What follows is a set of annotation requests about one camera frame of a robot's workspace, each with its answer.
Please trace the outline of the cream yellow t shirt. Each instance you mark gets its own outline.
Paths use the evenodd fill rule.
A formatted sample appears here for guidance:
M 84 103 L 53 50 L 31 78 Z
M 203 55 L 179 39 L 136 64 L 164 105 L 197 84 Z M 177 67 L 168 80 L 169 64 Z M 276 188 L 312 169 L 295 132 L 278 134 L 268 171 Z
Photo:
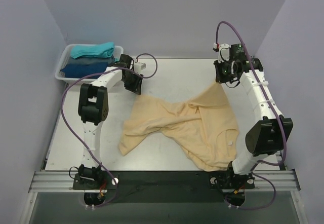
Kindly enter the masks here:
M 237 155 L 237 120 L 218 83 L 185 102 L 137 96 L 130 117 L 124 121 L 119 151 L 127 155 L 155 132 L 173 139 L 187 158 L 204 171 L 224 170 Z

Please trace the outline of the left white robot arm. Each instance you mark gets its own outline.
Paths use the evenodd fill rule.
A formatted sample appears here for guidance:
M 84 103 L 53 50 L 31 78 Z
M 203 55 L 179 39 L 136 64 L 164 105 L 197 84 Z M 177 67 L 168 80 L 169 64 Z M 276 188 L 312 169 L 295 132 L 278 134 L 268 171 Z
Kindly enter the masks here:
M 106 178 L 100 166 L 100 135 L 109 112 L 108 91 L 119 81 L 126 90 L 141 94 L 146 64 L 122 54 L 119 61 L 89 84 L 82 84 L 79 92 L 78 115 L 83 123 L 84 153 L 78 175 L 91 189 L 99 188 Z

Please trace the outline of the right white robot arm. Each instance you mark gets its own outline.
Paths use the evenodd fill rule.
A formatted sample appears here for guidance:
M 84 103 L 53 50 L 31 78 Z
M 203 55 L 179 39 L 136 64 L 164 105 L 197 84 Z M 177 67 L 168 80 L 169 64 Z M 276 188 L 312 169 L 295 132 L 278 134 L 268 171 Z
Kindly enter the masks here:
M 225 183 L 234 188 L 242 182 L 242 176 L 250 178 L 252 170 L 269 155 L 281 151 L 286 158 L 293 121 L 278 109 L 258 58 L 248 58 L 242 44 L 215 43 L 213 50 L 218 53 L 214 61 L 216 82 L 242 86 L 255 117 L 255 124 L 245 135 L 244 149 L 229 163 L 224 175 Z

